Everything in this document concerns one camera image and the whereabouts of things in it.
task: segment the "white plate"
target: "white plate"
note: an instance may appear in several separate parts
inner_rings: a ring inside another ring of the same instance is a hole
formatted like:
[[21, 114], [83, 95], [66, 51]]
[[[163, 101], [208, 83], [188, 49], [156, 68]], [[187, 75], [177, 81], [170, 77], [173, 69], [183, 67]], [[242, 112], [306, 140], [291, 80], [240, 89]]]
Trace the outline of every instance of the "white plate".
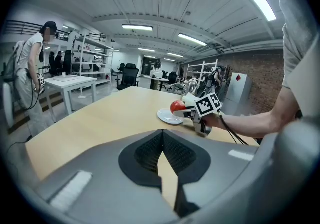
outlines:
[[175, 116], [171, 113], [170, 109], [160, 109], [157, 113], [158, 118], [170, 125], [180, 125], [184, 122], [183, 117]]

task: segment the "wooden table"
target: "wooden table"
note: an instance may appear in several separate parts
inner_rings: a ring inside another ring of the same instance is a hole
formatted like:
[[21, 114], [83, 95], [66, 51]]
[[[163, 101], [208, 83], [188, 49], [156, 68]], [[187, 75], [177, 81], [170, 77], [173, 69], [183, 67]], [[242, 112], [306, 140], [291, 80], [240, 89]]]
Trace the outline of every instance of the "wooden table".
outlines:
[[162, 91], [162, 85], [164, 84], [164, 82], [169, 82], [168, 79], [165, 79], [165, 78], [153, 78], [151, 77], [150, 75], [144, 75], [143, 77], [147, 78], [147, 79], [151, 79], [151, 84], [150, 84], [150, 90], [158, 90], [155, 89], [155, 81], [160, 81], [160, 92]]
[[[139, 133], [169, 129], [196, 135], [189, 119], [172, 126], [157, 117], [158, 110], [169, 109], [179, 99], [176, 94], [131, 86], [67, 116], [26, 144], [36, 174], [43, 180], [94, 146]], [[218, 128], [213, 128], [207, 138], [234, 143], [227, 131]], [[249, 145], [258, 146], [254, 139], [242, 138]], [[173, 207], [178, 177], [164, 154], [158, 162], [158, 173], [162, 177], [162, 195]]]
[[57, 122], [57, 119], [50, 101], [50, 89], [56, 89], [61, 91], [65, 109], [68, 115], [71, 115], [73, 110], [72, 101], [71, 101], [72, 90], [75, 90], [81, 87], [91, 86], [92, 102], [94, 103], [97, 100], [97, 92], [96, 92], [97, 79], [96, 78], [76, 76], [76, 75], [68, 75], [68, 77], [75, 77], [76, 79], [69, 80], [69, 81], [59, 81], [59, 80], [55, 80], [54, 78], [48, 78], [44, 80], [46, 100], [49, 105], [52, 119], [55, 123]]

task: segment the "white table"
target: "white table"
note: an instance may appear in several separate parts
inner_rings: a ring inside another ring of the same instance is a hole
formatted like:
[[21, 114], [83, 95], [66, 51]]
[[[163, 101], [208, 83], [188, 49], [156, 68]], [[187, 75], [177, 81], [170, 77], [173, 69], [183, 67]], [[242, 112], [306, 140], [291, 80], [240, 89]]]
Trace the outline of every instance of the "white table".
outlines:
[[92, 102], [94, 103], [97, 100], [97, 92], [96, 92], [97, 79], [96, 78], [76, 76], [76, 75], [73, 75], [73, 77], [77, 77], [77, 78], [70, 81], [58, 81], [58, 80], [54, 80], [53, 78], [48, 78], [44, 80], [46, 100], [48, 101], [51, 116], [55, 123], [57, 122], [57, 119], [50, 102], [50, 93], [49, 93], [50, 89], [55, 88], [61, 91], [65, 109], [69, 116], [72, 114], [72, 110], [73, 110], [72, 102], [71, 102], [72, 90], [75, 90], [81, 87], [91, 86]]
[[160, 92], [162, 91], [163, 83], [164, 82], [169, 82], [169, 80], [165, 79], [165, 78], [153, 78], [150, 75], [145, 75], [144, 77], [147, 78], [147, 79], [151, 79], [150, 90], [154, 90], [155, 81], [160, 81], [160, 90], [159, 90]]

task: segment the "ceiling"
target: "ceiling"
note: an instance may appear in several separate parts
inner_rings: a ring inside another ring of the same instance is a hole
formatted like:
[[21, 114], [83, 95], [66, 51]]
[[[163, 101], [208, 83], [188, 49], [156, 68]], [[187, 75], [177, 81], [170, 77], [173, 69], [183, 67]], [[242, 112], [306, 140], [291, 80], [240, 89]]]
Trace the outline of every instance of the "ceiling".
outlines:
[[[267, 0], [277, 18], [270, 22], [252, 0], [29, 1], [81, 19], [113, 39], [115, 47], [124, 52], [146, 48], [155, 50], [148, 55], [156, 57], [182, 55], [179, 61], [183, 62], [216, 55], [217, 49], [282, 39], [285, 24], [279, 0]], [[152, 26], [153, 31], [127, 30], [124, 24]], [[179, 33], [208, 46], [180, 38]]]

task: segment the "railing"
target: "railing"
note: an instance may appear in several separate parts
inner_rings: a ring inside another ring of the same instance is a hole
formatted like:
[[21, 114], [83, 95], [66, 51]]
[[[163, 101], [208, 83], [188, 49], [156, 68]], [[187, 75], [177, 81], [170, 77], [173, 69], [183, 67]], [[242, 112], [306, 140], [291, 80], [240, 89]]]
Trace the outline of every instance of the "railing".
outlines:
[[[19, 34], [19, 35], [34, 35], [40, 31], [42, 25], [17, 21], [17, 20], [7, 20], [4, 26], [4, 34]], [[69, 33], [58, 30], [59, 37], [57, 39], [62, 41], [69, 40]]]
[[107, 36], [105, 34], [94, 34], [92, 35], [92, 39], [98, 42], [105, 42], [107, 40]]

